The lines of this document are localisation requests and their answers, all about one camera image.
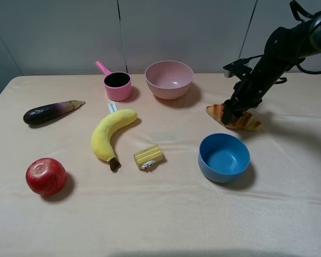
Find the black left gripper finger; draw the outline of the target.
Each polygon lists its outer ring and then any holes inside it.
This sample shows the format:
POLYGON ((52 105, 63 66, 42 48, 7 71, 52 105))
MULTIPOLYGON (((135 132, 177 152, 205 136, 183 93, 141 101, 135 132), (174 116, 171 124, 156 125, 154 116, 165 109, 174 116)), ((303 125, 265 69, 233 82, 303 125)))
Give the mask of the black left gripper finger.
POLYGON ((228 125, 234 122, 237 117, 234 114, 233 105, 230 104, 230 101, 225 101, 223 104, 223 114, 221 116, 221 122, 224 125, 228 125))

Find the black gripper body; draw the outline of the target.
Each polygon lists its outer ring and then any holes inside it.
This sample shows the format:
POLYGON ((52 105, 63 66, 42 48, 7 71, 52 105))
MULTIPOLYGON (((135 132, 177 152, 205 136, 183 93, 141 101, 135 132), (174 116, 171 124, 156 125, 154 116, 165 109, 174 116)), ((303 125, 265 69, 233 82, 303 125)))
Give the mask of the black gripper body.
POLYGON ((279 59, 260 59, 253 69, 244 66, 240 59, 224 66, 226 71, 240 78, 234 93, 224 104, 231 110, 257 107, 267 91, 287 70, 287 62, 279 59))

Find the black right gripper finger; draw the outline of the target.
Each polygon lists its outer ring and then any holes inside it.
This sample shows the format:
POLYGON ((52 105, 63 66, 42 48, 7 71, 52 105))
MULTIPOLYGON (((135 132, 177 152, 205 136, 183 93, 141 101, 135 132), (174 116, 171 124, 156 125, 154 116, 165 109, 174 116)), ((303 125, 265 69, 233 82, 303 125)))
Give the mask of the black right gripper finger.
POLYGON ((248 109, 242 109, 236 111, 236 117, 241 118, 243 116, 248 116, 250 113, 248 112, 248 109))

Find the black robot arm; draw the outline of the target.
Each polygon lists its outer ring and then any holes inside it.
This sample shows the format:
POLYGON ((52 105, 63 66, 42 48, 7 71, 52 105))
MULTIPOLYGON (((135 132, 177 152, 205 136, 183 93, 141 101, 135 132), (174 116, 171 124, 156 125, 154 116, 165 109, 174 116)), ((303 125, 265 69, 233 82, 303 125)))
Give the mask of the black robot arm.
POLYGON ((246 66, 250 58, 225 65, 226 77, 235 75, 240 81, 231 98, 224 102, 222 123, 228 125, 247 110, 257 108, 273 85, 286 82, 282 77, 285 72, 317 54, 321 54, 321 12, 291 29, 278 27, 268 38, 263 54, 257 56, 259 61, 254 68, 246 66))

